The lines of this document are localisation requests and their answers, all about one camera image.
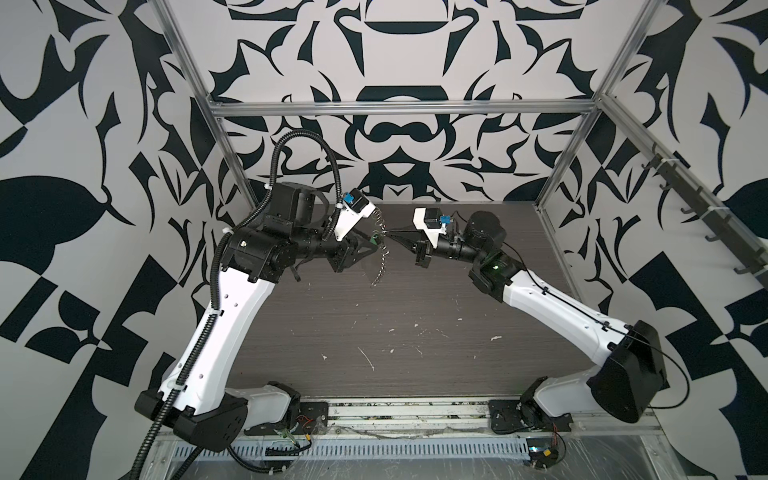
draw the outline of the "black mounting plate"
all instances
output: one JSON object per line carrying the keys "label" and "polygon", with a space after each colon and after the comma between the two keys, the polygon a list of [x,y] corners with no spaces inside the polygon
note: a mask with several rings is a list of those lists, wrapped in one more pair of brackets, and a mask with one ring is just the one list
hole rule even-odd
{"label": "black mounting plate", "polygon": [[[294,435],[311,434],[318,425],[321,425],[322,427],[327,426],[328,408],[329,407],[327,402],[301,402],[299,404],[299,415],[304,415],[305,417],[307,417],[308,419],[312,419],[313,421],[311,423],[306,424],[306,428],[304,428],[304,424],[306,423],[306,420],[304,422],[299,421],[299,428],[296,429],[296,431],[293,432],[293,434]],[[282,422],[262,423],[261,425],[256,425],[254,427],[249,428],[248,430],[245,430],[243,434],[248,436],[272,435],[274,434],[275,430],[281,430],[283,428],[284,428],[284,424]]]}
{"label": "black mounting plate", "polygon": [[571,414],[552,418],[531,406],[529,402],[521,400],[491,400],[488,402],[488,410],[491,414],[491,430],[497,435],[509,435],[515,432],[552,432],[555,425],[559,432],[570,432],[573,419]]}

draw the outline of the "black and white patterned wall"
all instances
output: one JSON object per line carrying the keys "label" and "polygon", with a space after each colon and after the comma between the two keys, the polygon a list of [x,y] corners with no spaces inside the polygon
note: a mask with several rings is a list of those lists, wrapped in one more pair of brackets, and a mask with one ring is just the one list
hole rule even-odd
{"label": "black and white patterned wall", "polygon": [[247,213],[144,0],[0,6],[3,478],[120,478]]}
{"label": "black and white patterned wall", "polygon": [[[225,128],[258,197],[277,140],[317,131],[334,150],[346,190],[384,201],[535,200],[578,124],[576,114],[356,115],[228,118]],[[280,174],[330,191],[320,147],[291,140]]]}
{"label": "black and white patterned wall", "polygon": [[[757,235],[768,237],[768,10],[760,0],[670,0],[616,90],[632,113]],[[768,292],[605,116],[547,205],[584,301],[642,319],[692,379],[657,410],[689,473],[768,475]],[[671,387],[654,405],[682,399]]]}
{"label": "black and white patterned wall", "polygon": [[[634,0],[172,0],[215,101],[590,98]],[[345,188],[387,201],[534,200],[577,114],[231,118],[253,180],[291,128],[338,153]],[[329,188],[318,147],[281,167]]]}

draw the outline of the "metal spring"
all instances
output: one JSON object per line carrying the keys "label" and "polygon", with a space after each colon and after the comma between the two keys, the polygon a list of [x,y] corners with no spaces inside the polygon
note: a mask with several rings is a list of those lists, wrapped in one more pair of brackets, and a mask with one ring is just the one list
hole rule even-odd
{"label": "metal spring", "polygon": [[382,253],[382,263],[379,267],[379,272],[376,274],[376,278],[371,282],[371,286],[376,286],[384,276],[384,272],[386,272],[386,257],[389,255],[389,250],[386,247],[386,243],[384,243],[386,225],[384,224],[382,212],[378,208],[373,211],[373,221],[376,222],[376,226],[379,228],[378,230],[373,231],[373,236],[376,238],[376,242],[379,244],[379,249]]}

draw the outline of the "white stain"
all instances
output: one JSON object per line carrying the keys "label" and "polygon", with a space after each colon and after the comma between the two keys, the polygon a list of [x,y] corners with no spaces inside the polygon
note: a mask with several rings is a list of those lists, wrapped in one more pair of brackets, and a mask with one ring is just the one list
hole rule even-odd
{"label": "white stain", "polygon": [[362,350],[360,347],[357,347],[357,349],[360,351],[360,353],[362,353],[362,356],[364,356],[364,357],[366,358],[366,360],[368,360],[368,365],[371,365],[371,370],[373,370],[373,371],[375,372],[375,371],[376,371],[376,368],[375,368],[375,367],[373,366],[373,364],[371,363],[371,359],[370,359],[370,358],[368,358],[368,356],[366,355],[366,353],[365,353],[365,352],[363,352],[363,350]]}

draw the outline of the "dark wooden tabletop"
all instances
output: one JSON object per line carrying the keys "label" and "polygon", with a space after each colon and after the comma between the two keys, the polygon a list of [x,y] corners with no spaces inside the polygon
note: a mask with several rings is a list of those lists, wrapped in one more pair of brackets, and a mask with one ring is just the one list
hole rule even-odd
{"label": "dark wooden tabletop", "polygon": [[[387,227],[412,228],[414,208],[383,205]],[[532,205],[442,208],[464,218],[493,212],[531,270],[569,291]],[[286,271],[250,327],[229,386],[275,380],[303,396],[512,395],[540,376],[591,366],[533,317],[477,291],[467,263],[434,258],[423,269],[408,250],[388,246],[387,271],[374,288],[371,268],[360,264],[334,273],[314,260],[301,266],[301,283]]]}

